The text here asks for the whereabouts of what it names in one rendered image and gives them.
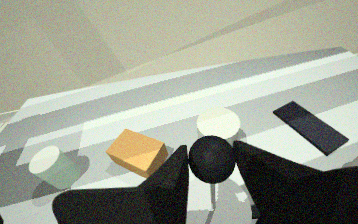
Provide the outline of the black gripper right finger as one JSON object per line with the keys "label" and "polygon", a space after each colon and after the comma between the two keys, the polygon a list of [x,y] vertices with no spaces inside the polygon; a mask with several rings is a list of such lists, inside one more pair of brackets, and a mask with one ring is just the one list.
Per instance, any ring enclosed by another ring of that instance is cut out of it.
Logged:
{"label": "black gripper right finger", "polygon": [[233,151],[264,224],[343,224],[358,198],[358,166],[322,171],[239,140]]}

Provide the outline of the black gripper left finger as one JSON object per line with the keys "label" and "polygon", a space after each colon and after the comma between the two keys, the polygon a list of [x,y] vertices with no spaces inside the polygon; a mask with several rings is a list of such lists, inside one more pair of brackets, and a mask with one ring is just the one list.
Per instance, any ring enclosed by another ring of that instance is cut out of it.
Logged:
{"label": "black gripper left finger", "polygon": [[187,145],[138,187],[70,189],[52,201],[58,224],[186,224]]}

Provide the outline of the glass french press with black knob plunger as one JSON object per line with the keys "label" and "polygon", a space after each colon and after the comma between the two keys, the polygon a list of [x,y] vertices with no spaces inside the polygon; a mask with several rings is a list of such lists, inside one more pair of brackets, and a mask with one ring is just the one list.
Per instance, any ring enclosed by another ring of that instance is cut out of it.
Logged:
{"label": "glass french press with black knob plunger", "polygon": [[225,139],[208,135],[190,148],[189,167],[197,177],[189,183],[186,224],[264,224],[255,204],[229,177],[235,152]]}

